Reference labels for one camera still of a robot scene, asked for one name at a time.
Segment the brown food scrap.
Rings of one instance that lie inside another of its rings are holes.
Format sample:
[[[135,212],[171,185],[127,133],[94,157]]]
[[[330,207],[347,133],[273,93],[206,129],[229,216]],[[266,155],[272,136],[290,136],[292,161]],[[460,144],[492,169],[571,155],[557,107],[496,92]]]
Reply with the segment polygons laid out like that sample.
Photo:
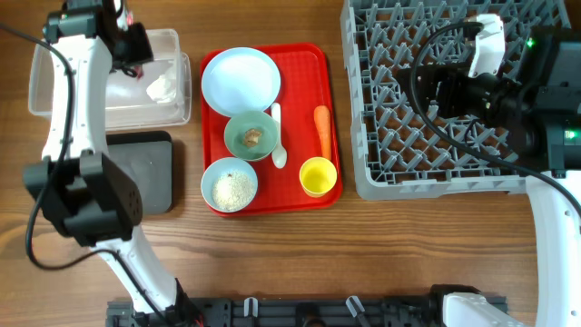
[[[245,132],[242,142],[246,147],[252,148],[259,144],[261,137],[260,129],[251,128]]]

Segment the light blue rice bowl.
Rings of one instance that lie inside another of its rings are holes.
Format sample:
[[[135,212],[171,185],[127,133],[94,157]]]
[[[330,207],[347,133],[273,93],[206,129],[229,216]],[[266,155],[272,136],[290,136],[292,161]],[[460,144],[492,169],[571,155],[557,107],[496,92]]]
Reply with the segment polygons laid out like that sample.
[[[258,177],[245,161],[226,157],[212,163],[203,173],[204,201],[219,213],[237,213],[247,207],[258,192]]]

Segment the white rice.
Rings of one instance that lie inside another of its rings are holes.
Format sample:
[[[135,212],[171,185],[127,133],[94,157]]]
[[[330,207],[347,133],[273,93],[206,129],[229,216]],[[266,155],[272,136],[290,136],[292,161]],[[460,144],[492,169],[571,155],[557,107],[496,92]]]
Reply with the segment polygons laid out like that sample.
[[[212,186],[212,199],[219,210],[236,212],[248,205],[257,184],[245,172],[234,170],[223,173]]]

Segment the red snack wrapper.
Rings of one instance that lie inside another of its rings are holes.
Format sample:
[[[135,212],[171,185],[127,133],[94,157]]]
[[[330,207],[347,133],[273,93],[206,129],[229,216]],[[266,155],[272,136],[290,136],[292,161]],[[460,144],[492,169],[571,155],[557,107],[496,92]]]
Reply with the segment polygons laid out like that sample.
[[[136,78],[137,80],[139,80],[139,79],[141,79],[141,78],[143,77],[143,67],[142,67],[141,65],[137,65],[137,66],[135,66],[135,67],[133,68],[133,70],[134,70],[134,71],[135,71],[135,73],[136,73],[136,76],[135,76],[135,78]]]

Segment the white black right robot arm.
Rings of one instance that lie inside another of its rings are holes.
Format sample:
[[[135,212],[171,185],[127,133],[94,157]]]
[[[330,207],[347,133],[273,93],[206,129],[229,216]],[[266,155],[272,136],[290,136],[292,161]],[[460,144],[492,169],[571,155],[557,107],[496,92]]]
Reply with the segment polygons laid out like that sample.
[[[539,326],[580,323],[580,34],[552,26],[531,30],[515,79],[497,72],[505,53],[501,23],[461,22],[474,43],[467,64],[425,64],[437,30],[397,80],[413,110],[475,116],[507,131],[517,154],[509,169],[525,179],[537,242]]]

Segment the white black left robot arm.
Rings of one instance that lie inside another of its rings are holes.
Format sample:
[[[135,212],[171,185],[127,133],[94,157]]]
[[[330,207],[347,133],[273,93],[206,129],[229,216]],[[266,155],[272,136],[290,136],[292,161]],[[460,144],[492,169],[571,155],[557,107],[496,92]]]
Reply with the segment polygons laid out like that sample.
[[[53,62],[51,125],[40,162],[25,168],[25,187],[33,215],[109,265],[138,325],[199,326],[201,312],[144,235],[136,183],[108,153],[108,78],[136,76],[153,59],[144,27],[125,17],[119,1],[66,1],[47,16],[39,44]]]

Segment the clear plastic waste bin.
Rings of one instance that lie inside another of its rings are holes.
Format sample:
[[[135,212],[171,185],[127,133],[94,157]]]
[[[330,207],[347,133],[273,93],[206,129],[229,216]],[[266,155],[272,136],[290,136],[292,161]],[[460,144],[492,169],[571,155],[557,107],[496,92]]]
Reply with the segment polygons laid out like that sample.
[[[159,128],[189,122],[192,112],[190,60],[173,29],[147,32],[154,60],[143,76],[122,72],[108,78],[105,127],[108,131]]]

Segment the grey dishwasher rack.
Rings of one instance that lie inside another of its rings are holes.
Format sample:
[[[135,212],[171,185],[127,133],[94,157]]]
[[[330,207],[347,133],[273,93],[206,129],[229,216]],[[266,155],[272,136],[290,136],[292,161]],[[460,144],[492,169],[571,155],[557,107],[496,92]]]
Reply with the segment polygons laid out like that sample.
[[[452,193],[524,193],[524,178],[457,150],[414,113],[395,79],[437,29],[499,15],[507,50],[500,73],[514,78],[530,29],[568,27],[562,1],[357,1],[340,15],[351,102],[356,188],[365,200],[437,198]]]

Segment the black waste tray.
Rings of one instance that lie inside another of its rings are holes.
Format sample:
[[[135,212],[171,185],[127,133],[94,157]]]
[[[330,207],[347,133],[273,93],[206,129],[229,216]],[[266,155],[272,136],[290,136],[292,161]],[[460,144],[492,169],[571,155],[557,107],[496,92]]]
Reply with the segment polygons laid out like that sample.
[[[173,207],[173,141],[165,131],[108,134],[109,157],[136,183],[145,215]]]

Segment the light blue plate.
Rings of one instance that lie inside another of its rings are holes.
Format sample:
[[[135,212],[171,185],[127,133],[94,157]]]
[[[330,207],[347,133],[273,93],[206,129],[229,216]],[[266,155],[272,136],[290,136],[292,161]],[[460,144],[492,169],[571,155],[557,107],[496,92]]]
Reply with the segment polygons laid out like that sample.
[[[215,55],[201,79],[202,96],[223,116],[263,112],[277,99],[281,72],[265,53],[250,47],[234,47]]]

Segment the orange carrot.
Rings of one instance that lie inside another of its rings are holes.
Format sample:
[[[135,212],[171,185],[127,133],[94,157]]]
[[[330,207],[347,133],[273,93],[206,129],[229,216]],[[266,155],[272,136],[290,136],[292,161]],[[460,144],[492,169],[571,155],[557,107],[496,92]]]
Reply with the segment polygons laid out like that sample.
[[[321,153],[324,158],[331,160],[331,124],[330,110],[325,105],[319,105],[314,110],[314,123],[320,138]]]

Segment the green bowl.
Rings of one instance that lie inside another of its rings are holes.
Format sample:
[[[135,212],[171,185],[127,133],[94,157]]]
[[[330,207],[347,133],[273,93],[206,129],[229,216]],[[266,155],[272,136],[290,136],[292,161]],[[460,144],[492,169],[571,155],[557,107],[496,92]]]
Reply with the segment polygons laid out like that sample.
[[[280,140],[270,115],[250,111],[231,118],[224,129],[224,143],[235,157],[256,162],[269,156]]]

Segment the yellow plastic cup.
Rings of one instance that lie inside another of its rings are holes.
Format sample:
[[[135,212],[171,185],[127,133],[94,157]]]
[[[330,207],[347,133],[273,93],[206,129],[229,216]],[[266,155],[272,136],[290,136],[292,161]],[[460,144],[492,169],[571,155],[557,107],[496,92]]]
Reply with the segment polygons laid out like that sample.
[[[319,198],[327,194],[339,179],[335,165],[324,157],[306,160],[299,172],[300,185],[310,197]]]

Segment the red serving tray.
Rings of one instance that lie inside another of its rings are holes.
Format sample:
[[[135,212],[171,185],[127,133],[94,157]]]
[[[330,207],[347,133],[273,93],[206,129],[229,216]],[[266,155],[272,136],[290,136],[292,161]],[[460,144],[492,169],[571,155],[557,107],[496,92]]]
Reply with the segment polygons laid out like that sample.
[[[281,104],[282,145],[288,152],[288,161],[282,169],[276,168],[269,157],[252,162],[258,176],[254,200],[238,212],[215,213],[233,218],[330,207],[341,196],[341,177],[319,198],[308,196],[299,178],[303,163],[321,154],[314,109],[319,105],[333,108],[326,55],[311,43],[264,45],[258,49],[270,56],[281,72],[277,101]]]

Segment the white plastic spoon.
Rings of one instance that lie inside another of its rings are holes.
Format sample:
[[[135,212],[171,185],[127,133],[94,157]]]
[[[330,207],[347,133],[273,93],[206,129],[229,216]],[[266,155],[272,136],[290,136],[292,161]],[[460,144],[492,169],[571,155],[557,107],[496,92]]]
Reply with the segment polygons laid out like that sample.
[[[281,141],[281,105],[273,103],[271,105],[271,117],[277,127],[277,143],[271,152],[271,159],[276,168],[282,169],[286,163],[288,154]]]

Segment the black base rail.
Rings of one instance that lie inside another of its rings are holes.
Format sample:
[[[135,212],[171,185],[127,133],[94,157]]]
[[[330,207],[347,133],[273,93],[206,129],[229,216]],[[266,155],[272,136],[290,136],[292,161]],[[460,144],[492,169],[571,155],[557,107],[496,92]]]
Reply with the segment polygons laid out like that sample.
[[[293,327],[308,319],[326,326],[440,326],[436,302],[424,296],[386,297],[363,300],[358,309],[349,309],[345,300],[233,301],[225,298],[194,298],[202,314],[202,325],[211,327]]]

